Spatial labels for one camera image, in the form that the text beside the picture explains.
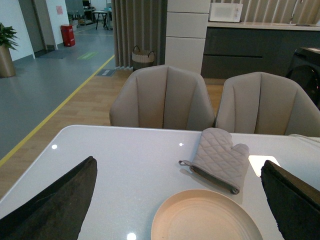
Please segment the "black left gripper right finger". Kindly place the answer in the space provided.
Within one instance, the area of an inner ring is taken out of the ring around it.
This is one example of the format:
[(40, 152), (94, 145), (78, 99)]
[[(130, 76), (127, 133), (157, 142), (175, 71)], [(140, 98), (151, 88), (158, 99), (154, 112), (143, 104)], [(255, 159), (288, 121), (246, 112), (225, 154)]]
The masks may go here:
[(320, 191), (270, 160), (261, 168), (269, 208), (285, 240), (320, 238)]

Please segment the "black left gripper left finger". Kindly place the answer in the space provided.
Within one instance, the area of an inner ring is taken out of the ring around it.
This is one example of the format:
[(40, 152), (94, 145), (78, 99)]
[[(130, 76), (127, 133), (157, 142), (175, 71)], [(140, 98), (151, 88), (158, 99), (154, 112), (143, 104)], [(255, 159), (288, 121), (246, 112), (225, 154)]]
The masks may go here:
[(89, 156), (0, 220), (2, 240), (76, 240), (91, 204), (98, 174)]

